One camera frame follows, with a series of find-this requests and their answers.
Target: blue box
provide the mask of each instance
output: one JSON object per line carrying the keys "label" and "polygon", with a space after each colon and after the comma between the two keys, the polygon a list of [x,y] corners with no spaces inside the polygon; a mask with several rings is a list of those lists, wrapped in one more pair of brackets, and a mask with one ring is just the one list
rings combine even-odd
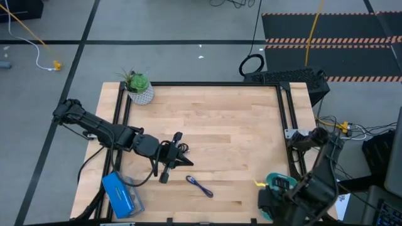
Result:
{"label": "blue box", "polygon": [[[122,176],[120,173],[119,176],[123,178],[124,181],[133,183],[133,179],[130,177]],[[134,217],[144,211],[143,203],[135,187],[126,186],[121,183],[116,176],[116,172],[103,177],[102,184],[109,196],[113,211],[118,219]]]}

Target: wooden table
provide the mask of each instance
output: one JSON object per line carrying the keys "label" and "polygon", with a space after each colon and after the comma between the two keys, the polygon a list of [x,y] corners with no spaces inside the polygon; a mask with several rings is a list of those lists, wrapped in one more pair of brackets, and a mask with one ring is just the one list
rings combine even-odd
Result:
{"label": "wooden table", "polygon": [[[104,83],[96,115],[112,121],[118,83]],[[194,166],[170,172],[169,182],[158,177],[140,186],[139,196],[145,212],[124,221],[249,223],[251,218],[266,222],[257,208],[258,188],[253,179],[264,181],[272,172],[288,175],[278,98],[274,87],[163,87],[157,86],[151,104],[132,104],[128,125],[143,127],[160,141],[183,133],[182,142],[190,146],[187,158]],[[292,83],[291,94],[300,129],[314,129],[315,121],[306,85]],[[124,103],[119,123],[122,121]],[[99,149],[90,141],[85,159]],[[100,185],[106,152],[89,162],[81,174],[71,217],[79,215],[93,199]],[[305,155],[311,169],[317,151]],[[122,173],[142,181],[151,171],[149,160],[123,152]],[[192,175],[214,192],[207,198],[185,177]],[[104,202],[102,217],[106,216]],[[329,214],[337,218],[335,208]]]}

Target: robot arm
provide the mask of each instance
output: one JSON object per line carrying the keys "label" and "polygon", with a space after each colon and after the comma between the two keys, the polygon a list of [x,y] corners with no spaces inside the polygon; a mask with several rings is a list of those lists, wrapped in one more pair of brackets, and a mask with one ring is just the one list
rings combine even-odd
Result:
{"label": "robot arm", "polygon": [[110,148],[114,142],[114,148],[125,151],[131,150],[135,135],[143,132],[143,129],[111,124],[87,112],[79,100],[72,99],[57,106],[53,112],[53,121],[59,125],[77,124],[95,134],[103,146]]}
{"label": "robot arm", "polygon": [[339,135],[328,134],[322,128],[314,129],[308,136],[296,132],[289,142],[297,149],[321,147],[314,166],[294,187],[277,178],[274,185],[260,190],[258,207],[273,219],[274,225],[312,225],[327,213],[338,197],[334,170],[344,142]]}
{"label": "robot arm", "polygon": [[136,154],[149,158],[151,164],[158,160],[166,165],[161,176],[161,183],[167,183],[169,169],[176,166],[193,166],[193,163],[184,157],[178,148],[178,142],[182,138],[182,133],[177,132],[172,141],[159,140],[148,134],[143,134],[143,128],[111,124],[90,112],[87,112],[79,100],[68,99],[57,106],[53,112],[53,121],[59,125],[77,124],[86,129],[91,134],[97,136],[100,144],[110,149],[122,149],[125,151],[133,150]]}

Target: floor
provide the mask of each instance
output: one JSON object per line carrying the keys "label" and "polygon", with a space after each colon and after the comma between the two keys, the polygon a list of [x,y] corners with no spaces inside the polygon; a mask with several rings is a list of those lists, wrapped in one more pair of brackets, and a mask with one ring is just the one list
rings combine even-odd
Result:
{"label": "floor", "polygon": [[[181,45],[85,45],[77,68],[70,71],[79,40],[95,0],[46,0],[41,19],[26,21],[44,40],[75,40],[71,45],[52,45],[63,62],[61,72],[47,72],[35,65],[36,50],[29,45],[0,45],[0,60],[13,64],[0,70],[0,219],[13,225],[31,181],[32,172],[48,134],[52,111],[73,77],[68,97],[78,98],[95,111],[103,82],[119,81],[121,68],[134,67],[153,81],[241,81],[238,66],[250,46],[222,41],[206,45],[193,41]],[[402,11],[400,0],[370,0],[375,11]],[[319,0],[263,0],[262,13],[313,13]],[[236,9],[230,3],[213,8],[208,0],[101,0],[88,40],[250,40],[258,5]],[[326,1],[325,13],[367,12],[363,0]],[[17,23],[13,33],[29,37]],[[0,24],[0,40],[13,39]],[[257,40],[263,40],[259,23]],[[256,45],[257,53],[263,46]],[[40,64],[50,67],[53,58],[40,46]],[[258,66],[246,65],[246,71]],[[396,120],[402,105],[400,83],[330,83],[320,115],[364,126]],[[26,215],[25,224],[68,220],[76,189],[76,176],[87,143],[59,127]],[[369,174],[360,151],[361,141],[350,141],[340,164],[352,176]],[[346,222],[360,221],[361,203],[352,197]]]}

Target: black keyboard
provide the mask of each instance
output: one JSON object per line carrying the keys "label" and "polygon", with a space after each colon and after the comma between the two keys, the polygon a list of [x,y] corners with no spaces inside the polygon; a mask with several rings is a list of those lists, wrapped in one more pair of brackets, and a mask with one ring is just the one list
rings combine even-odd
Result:
{"label": "black keyboard", "polygon": [[381,213],[378,215],[377,222],[374,225],[381,226],[402,226],[402,213],[394,209],[387,203],[382,203]]}

